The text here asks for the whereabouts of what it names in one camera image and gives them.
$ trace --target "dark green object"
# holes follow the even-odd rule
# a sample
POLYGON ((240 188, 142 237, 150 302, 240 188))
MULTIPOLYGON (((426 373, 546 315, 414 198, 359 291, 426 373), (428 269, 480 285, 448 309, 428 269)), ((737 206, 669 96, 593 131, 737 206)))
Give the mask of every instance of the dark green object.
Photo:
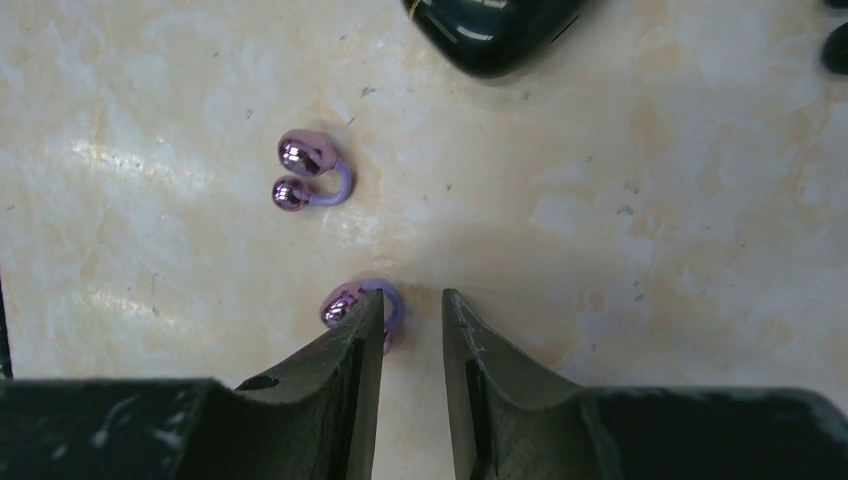
POLYGON ((442 328, 458 479, 848 478, 848 423, 792 389, 584 388, 446 290, 442 328))
POLYGON ((833 73, 848 75, 848 23, 827 37, 822 49, 822 63, 833 73))
POLYGON ((848 8, 848 0, 824 0, 824 3, 830 8, 848 8))
POLYGON ((409 17, 460 70, 498 77, 550 44, 584 0, 403 0, 409 17))
POLYGON ((371 478, 383 296, 235 391, 214 380, 0 381, 0 478, 371 478))
POLYGON ((9 351, 9 328, 3 306, 3 285, 0 282, 0 380, 12 378, 12 354, 9 351))

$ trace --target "purple curved bar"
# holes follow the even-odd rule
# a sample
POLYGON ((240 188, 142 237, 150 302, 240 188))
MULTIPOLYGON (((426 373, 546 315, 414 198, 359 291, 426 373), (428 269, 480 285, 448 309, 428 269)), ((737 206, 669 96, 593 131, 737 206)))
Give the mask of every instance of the purple curved bar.
POLYGON ((316 207, 333 207, 344 202, 348 199, 348 197, 350 197, 350 194, 353 191, 353 172, 350 171, 350 168, 341 158, 336 160, 333 170, 339 173, 342 180, 342 183, 339 186, 339 191, 333 195, 313 193, 309 197, 310 205, 315 205, 316 207))
POLYGON ((403 297, 388 280, 372 278, 361 282, 343 283, 327 295, 318 311, 324 326, 335 328, 344 321, 347 314, 367 292, 374 290, 381 290, 392 304, 392 311, 383 327, 383 354, 386 354, 392 346, 392 336, 403 325, 403 318, 406 316, 406 304, 403 297))
POLYGON ((406 316, 406 303, 404 303, 403 297, 400 296, 400 292, 388 280, 373 278, 363 281, 360 285, 362 285, 363 290, 369 292, 372 290, 382 290, 383 295, 392 304, 392 313, 389 314, 389 318, 385 322, 386 339, 383 341, 383 354, 389 353, 389 349, 392 346, 392 334, 397 332, 400 326, 403 325, 403 319, 406 316))

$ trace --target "white marble countertop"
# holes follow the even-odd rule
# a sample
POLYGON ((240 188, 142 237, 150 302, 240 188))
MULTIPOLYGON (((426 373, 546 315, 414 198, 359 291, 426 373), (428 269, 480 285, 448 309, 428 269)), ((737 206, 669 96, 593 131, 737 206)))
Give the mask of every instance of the white marble countertop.
POLYGON ((16 374, 235 385, 379 273, 412 315, 374 478, 452 477, 445 287, 586 385, 791 385, 848 409, 848 83, 817 63, 845 21, 602 0, 490 84, 396 0, 5 2, 16 374), (354 166, 343 206, 272 205, 295 127, 354 166))

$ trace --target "purple metal ball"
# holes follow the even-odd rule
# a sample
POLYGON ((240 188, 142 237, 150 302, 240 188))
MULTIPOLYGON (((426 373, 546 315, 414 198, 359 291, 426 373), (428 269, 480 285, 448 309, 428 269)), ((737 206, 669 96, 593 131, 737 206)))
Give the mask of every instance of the purple metal ball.
POLYGON ((327 328, 335 327, 366 293, 362 285, 356 282, 339 285, 321 302, 321 321, 327 328))
POLYGON ((297 177, 285 176, 274 183, 271 191, 274 204, 287 212, 296 212, 309 203, 312 191, 297 177))
POLYGON ((310 130, 291 130, 277 145, 280 163, 287 170, 316 177, 333 169, 339 154, 329 137, 310 130))

